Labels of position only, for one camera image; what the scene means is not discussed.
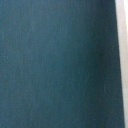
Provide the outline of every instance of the white strip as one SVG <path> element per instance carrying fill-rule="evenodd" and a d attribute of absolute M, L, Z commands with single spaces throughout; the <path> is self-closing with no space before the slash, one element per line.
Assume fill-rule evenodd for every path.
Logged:
<path fill-rule="evenodd" d="M 128 128 L 128 0 L 115 0 L 122 74 L 125 128 Z"/>

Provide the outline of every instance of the teal wall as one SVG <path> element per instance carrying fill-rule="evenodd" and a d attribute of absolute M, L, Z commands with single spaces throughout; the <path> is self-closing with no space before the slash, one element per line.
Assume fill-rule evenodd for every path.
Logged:
<path fill-rule="evenodd" d="M 124 128 L 114 0 L 0 0 L 0 128 Z"/>

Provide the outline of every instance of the dark teal surface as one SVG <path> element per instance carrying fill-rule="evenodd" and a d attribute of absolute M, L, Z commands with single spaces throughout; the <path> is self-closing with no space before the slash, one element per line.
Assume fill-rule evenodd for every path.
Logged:
<path fill-rule="evenodd" d="M 0 0 L 0 128 L 124 128 L 114 0 Z"/>

